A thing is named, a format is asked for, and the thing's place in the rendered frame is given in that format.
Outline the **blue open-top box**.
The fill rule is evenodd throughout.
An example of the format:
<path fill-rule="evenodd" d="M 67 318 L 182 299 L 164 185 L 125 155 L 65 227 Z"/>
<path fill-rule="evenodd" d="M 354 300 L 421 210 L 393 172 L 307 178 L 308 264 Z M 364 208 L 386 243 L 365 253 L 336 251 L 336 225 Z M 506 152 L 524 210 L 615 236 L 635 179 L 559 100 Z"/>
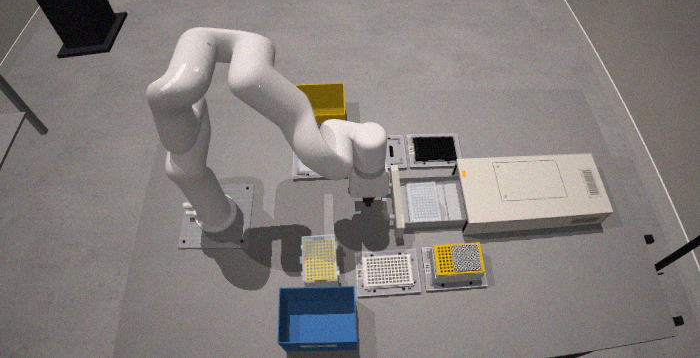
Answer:
<path fill-rule="evenodd" d="M 277 343 L 285 351 L 357 350 L 355 286 L 279 288 Z"/>

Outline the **yellow open-top box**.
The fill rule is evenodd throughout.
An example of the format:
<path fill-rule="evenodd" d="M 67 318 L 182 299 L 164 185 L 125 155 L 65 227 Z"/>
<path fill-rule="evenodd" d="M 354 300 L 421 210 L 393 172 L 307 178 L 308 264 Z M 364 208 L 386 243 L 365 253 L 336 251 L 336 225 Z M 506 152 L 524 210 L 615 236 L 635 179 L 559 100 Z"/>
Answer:
<path fill-rule="evenodd" d="M 295 86 L 308 97 L 319 129 L 321 124 L 326 120 L 345 120 L 344 83 Z"/>

